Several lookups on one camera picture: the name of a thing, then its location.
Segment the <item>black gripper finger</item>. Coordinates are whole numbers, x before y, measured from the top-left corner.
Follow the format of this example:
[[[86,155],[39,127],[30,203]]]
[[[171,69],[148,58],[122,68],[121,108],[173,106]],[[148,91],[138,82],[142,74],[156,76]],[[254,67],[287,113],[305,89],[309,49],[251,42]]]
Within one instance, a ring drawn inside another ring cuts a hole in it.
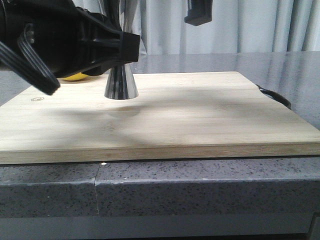
[[[188,0],[186,24],[200,26],[212,21],[212,0]]]

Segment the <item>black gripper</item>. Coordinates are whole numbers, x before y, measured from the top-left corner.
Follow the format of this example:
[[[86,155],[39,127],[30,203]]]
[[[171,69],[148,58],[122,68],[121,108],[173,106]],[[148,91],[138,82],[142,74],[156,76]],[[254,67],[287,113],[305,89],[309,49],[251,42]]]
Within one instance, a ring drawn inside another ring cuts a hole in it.
[[[95,13],[93,0],[2,0],[0,41],[22,56],[18,38],[31,24],[28,40],[55,76],[98,76],[136,62],[140,51],[140,36],[121,26],[124,11],[107,7],[106,13]]]

